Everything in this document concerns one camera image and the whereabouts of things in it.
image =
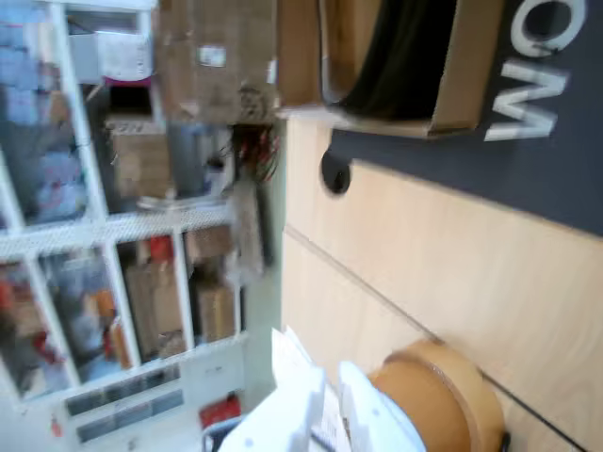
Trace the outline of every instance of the tape roll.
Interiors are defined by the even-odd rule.
[[[430,452],[498,452],[502,409],[480,371],[456,351],[419,341],[369,375],[413,421]]]

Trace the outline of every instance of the floor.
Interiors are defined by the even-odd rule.
[[[245,411],[251,410],[273,389],[270,332],[281,324],[281,250],[285,225],[285,123],[281,129],[279,166],[258,193],[263,220],[263,240],[268,265],[260,281],[245,290],[245,324],[250,338],[246,354]]]

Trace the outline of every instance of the wooden panel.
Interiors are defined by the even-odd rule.
[[[592,450],[603,450],[603,242],[354,163],[326,192],[331,131],[287,128],[286,222]]]
[[[288,234],[283,236],[283,325],[289,325],[315,362],[337,381],[337,364],[365,371],[394,349],[425,337],[392,307],[368,293]],[[497,391],[514,452],[570,452],[552,430]]]

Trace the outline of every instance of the letter o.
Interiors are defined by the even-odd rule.
[[[563,3],[570,9],[570,21],[565,30],[548,40],[538,40],[527,33],[524,26],[528,14],[545,3]],[[520,5],[513,17],[511,25],[511,42],[520,54],[526,57],[547,57],[551,54],[549,49],[561,50],[574,40],[586,20],[586,0],[526,0]]]

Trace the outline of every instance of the shelving unit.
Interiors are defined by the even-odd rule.
[[[195,347],[190,308],[183,233],[209,226],[233,224],[236,214],[231,203],[207,202],[188,210],[156,213],[109,214],[97,155],[91,140],[90,124],[81,88],[74,74],[66,20],[67,5],[69,5],[69,8],[90,11],[117,10],[136,13],[138,15],[139,31],[150,35],[151,10],[155,8],[156,1],[77,0],[75,2],[54,1],[48,3],[56,38],[55,47],[61,73],[61,89],[66,95],[71,108],[75,143],[81,166],[86,175],[85,182],[89,203],[85,216],[78,220],[43,225],[25,224],[5,157],[3,153],[0,153],[0,202],[2,214],[7,224],[7,229],[0,233],[0,262],[20,262],[27,269],[36,305],[43,315],[48,331],[52,335],[58,354],[64,360],[64,369],[70,386],[65,391],[45,395],[40,400],[57,400],[66,396],[74,396],[112,382],[132,378],[140,373],[161,368],[171,363],[220,354],[233,347],[241,347],[246,339],[246,333],[241,331],[240,287],[236,282],[234,309],[236,313],[236,333],[233,337]],[[155,121],[165,125],[155,86],[151,88],[151,98]],[[122,242],[136,241],[158,235],[168,235],[172,240],[178,304],[187,351],[167,359],[142,363],[135,322],[128,302],[117,245]],[[109,288],[122,320],[123,336],[132,367],[93,381],[83,381],[78,372],[73,351],[70,350],[69,341],[59,320],[57,307],[49,292],[40,257],[69,250],[90,248],[98,248],[103,256]],[[4,362],[0,365],[0,384],[10,390],[13,398],[18,403],[29,403],[29,401],[21,399],[20,392],[15,387]]]

